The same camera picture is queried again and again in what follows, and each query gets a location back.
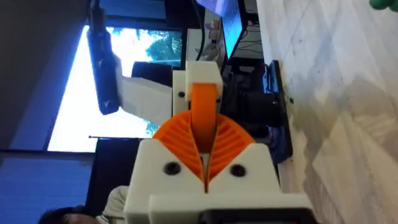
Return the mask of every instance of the mechanism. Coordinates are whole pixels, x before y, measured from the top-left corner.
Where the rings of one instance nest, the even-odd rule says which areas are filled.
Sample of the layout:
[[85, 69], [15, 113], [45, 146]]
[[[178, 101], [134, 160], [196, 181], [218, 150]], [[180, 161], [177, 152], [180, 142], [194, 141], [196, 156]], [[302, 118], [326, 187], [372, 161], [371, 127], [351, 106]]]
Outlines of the mechanism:
[[220, 113], [229, 87], [216, 63], [173, 70], [136, 62], [124, 77], [98, 6], [88, 39], [101, 112], [121, 107], [161, 124], [139, 146], [124, 207], [129, 224], [316, 223], [305, 194], [281, 191], [269, 147]]

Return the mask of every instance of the wooden table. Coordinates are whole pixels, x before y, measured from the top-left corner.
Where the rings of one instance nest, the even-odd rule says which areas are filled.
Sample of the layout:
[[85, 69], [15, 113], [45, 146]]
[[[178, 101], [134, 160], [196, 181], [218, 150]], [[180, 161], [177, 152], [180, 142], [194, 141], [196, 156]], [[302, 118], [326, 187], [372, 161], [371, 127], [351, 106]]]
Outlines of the wooden table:
[[398, 223], [398, 13], [367, 0], [257, 0], [280, 60], [294, 156], [283, 191], [323, 223]]

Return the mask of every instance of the screw hole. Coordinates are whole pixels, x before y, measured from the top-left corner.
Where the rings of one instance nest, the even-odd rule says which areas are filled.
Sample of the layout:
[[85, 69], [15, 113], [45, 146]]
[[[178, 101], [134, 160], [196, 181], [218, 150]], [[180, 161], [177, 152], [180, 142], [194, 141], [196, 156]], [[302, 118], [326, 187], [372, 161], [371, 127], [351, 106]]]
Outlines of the screw hole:
[[169, 162], [168, 164], [166, 164], [164, 166], [163, 171], [167, 175], [177, 175], [181, 172], [181, 166], [180, 166], [180, 164], [178, 164], [176, 162]]
[[232, 165], [229, 171], [235, 177], [244, 177], [246, 175], [246, 168], [241, 164]]

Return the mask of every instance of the orange lever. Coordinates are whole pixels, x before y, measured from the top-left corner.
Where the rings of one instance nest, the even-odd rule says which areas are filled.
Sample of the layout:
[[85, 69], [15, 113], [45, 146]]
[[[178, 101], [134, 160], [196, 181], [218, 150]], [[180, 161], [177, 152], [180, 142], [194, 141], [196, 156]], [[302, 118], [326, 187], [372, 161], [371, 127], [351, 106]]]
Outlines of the orange lever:
[[215, 84], [193, 84], [192, 86], [192, 133], [199, 153], [210, 153], [216, 134]]

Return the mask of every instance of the blue wall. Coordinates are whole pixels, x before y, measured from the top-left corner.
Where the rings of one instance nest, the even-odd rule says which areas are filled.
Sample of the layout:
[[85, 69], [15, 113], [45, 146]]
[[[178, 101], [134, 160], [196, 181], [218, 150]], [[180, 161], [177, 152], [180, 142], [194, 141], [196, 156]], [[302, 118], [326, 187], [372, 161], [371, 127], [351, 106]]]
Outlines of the blue wall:
[[50, 208], [84, 205], [93, 156], [0, 153], [0, 222], [34, 224]]

